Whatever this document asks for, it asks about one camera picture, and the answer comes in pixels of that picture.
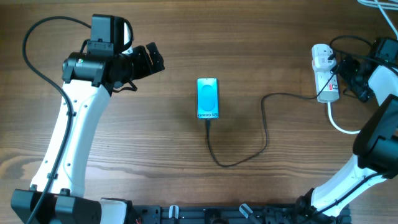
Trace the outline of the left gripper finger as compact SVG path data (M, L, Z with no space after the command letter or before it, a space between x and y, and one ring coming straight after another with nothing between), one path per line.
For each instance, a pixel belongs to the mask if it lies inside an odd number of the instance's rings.
M157 46L156 46L155 42L151 42L151 43L147 44L146 48L147 48L147 50L149 52L149 55L150 55L151 59L158 59L159 51L157 49Z
M153 55L152 59L152 73L158 73L165 70L164 59L161 55Z

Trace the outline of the white power strip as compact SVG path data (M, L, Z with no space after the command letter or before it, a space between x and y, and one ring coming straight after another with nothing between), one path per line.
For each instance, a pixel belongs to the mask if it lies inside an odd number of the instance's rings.
M319 55L328 55L329 59L335 59L332 49L327 44L315 44L312 47L312 59ZM314 71L314 77L318 102L331 103L339 99L338 80L332 69L326 72Z

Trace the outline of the Galaxy S25 smartphone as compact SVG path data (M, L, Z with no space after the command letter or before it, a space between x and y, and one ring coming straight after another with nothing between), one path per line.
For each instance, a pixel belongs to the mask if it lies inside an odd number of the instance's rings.
M218 80L199 78L197 80L197 118L218 119Z

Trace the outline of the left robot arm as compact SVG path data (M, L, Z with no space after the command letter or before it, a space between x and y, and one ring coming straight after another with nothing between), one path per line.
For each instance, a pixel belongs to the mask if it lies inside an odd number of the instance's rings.
M136 91L135 80L164 69L155 43L132 46L130 22L95 14L90 38L62 65L57 122L45 157L27 190L16 189L11 208L24 223L140 223L131 201L88 200L85 172L97 124L114 93Z

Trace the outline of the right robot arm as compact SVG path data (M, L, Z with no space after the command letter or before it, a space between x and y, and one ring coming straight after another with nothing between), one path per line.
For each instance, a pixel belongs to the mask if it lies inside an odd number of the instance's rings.
M360 101L379 108L356 135L353 155L325 184L301 196L292 223L339 223L341 211L370 187L397 176L397 41L378 37L367 55L341 54L332 68Z

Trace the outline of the white USB charger plug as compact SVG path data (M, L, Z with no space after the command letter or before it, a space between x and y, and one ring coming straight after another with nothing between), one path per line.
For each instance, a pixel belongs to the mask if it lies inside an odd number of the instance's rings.
M312 60L312 68L315 72L326 72L336 65L335 59L329 59L328 55L314 56Z

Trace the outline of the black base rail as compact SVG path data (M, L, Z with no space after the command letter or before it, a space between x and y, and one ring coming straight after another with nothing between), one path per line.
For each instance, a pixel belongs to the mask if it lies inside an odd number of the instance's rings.
M288 205L250 207L244 203L238 207L134 206L127 222L132 224L288 224L314 223L315 221L309 217L294 214L294 208Z

